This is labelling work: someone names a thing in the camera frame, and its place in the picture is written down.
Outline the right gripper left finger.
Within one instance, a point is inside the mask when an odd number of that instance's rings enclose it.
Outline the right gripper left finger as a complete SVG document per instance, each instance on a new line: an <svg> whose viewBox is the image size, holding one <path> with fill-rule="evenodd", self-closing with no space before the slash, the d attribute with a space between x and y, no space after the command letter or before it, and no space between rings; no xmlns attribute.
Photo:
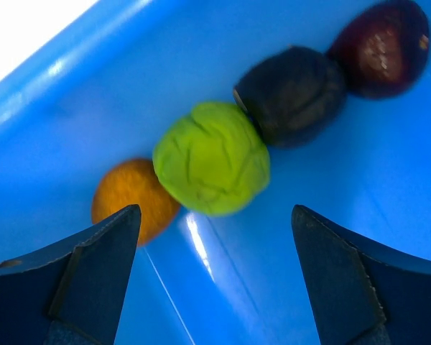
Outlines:
<svg viewBox="0 0 431 345"><path fill-rule="evenodd" d="M0 344L113 344L141 211L0 264Z"/></svg>

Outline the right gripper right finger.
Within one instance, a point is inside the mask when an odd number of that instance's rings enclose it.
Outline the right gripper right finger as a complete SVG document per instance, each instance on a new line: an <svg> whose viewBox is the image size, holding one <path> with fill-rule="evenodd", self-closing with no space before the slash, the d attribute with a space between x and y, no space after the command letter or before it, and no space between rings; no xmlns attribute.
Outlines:
<svg viewBox="0 0 431 345"><path fill-rule="evenodd" d="M431 261L303 205L292 233L321 344L431 344Z"/></svg>

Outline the bumpy green fruit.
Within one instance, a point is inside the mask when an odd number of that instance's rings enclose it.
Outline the bumpy green fruit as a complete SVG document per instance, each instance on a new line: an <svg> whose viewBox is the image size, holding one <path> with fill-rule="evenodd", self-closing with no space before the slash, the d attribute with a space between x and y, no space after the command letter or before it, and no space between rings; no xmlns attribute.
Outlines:
<svg viewBox="0 0 431 345"><path fill-rule="evenodd" d="M152 162L164 189L209 216L245 208L270 182L267 146L235 104L203 102L155 145Z"/></svg>

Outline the blue plastic bin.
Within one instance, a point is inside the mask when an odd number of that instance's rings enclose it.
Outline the blue plastic bin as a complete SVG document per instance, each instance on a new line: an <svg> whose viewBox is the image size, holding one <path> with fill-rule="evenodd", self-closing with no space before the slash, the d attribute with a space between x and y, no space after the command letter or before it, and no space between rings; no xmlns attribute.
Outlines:
<svg viewBox="0 0 431 345"><path fill-rule="evenodd" d="M226 218L182 211L143 249L101 175L227 101L287 43L323 49L368 1L99 1L0 82L0 344L431 344L431 60L274 149ZM420 6L430 19L431 1Z"/></svg>

